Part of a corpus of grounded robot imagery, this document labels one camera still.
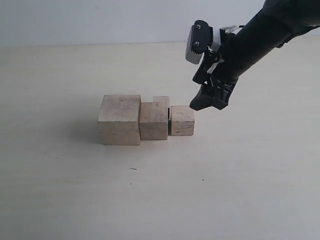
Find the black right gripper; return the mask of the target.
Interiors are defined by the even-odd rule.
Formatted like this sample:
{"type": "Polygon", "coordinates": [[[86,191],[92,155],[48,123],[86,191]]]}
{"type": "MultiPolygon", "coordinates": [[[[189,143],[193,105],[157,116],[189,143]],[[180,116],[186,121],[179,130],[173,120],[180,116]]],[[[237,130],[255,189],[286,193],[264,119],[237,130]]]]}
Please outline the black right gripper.
{"type": "Polygon", "coordinates": [[[208,45],[193,44],[195,63],[200,64],[193,82],[200,85],[189,107],[194,111],[214,107],[223,110],[240,76],[240,48],[235,44],[222,44],[218,51],[208,45]]]}

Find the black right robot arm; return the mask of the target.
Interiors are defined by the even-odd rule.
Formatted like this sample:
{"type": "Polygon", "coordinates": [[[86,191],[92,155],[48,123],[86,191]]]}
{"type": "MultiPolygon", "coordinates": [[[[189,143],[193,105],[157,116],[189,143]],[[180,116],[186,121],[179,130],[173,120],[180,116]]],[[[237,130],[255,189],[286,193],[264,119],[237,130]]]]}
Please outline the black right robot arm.
{"type": "Polygon", "coordinates": [[[192,80],[200,89],[190,108],[224,109],[244,72],[273,49],[319,26],[318,0],[266,0],[245,25],[214,28],[196,20],[185,51],[185,59],[199,66],[192,80]]]}

